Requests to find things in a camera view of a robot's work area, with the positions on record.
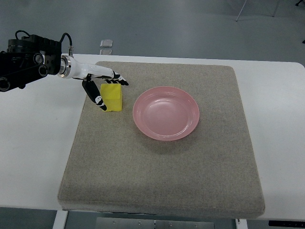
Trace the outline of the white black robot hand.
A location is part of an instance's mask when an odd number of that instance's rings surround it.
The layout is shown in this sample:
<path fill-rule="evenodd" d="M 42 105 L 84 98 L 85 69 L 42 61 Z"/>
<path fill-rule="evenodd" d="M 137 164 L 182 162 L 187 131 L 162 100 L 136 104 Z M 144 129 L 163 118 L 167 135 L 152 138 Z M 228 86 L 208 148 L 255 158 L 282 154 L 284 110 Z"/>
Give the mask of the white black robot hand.
<path fill-rule="evenodd" d="M 112 69 L 95 64 L 80 63 L 69 55 L 63 55 L 61 57 L 61 68 L 58 76 L 64 79 L 81 80 L 88 97 L 104 111 L 107 110 L 107 106 L 93 79 L 103 79 L 107 83 L 128 85 L 128 82 Z"/>

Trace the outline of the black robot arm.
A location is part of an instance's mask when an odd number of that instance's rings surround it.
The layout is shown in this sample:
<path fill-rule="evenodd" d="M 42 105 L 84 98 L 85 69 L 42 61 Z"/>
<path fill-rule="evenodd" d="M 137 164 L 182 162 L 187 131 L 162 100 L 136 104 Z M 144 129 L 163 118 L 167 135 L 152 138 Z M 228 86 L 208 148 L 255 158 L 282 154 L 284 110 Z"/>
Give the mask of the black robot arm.
<path fill-rule="evenodd" d="M 50 40 L 26 31 L 15 32 L 6 51 L 0 52 L 0 91 L 20 88 L 46 77 L 66 72 L 70 65 L 62 56 L 61 45 L 69 39 L 69 54 L 73 54 L 72 39 L 64 33 L 59 41 Z"/>

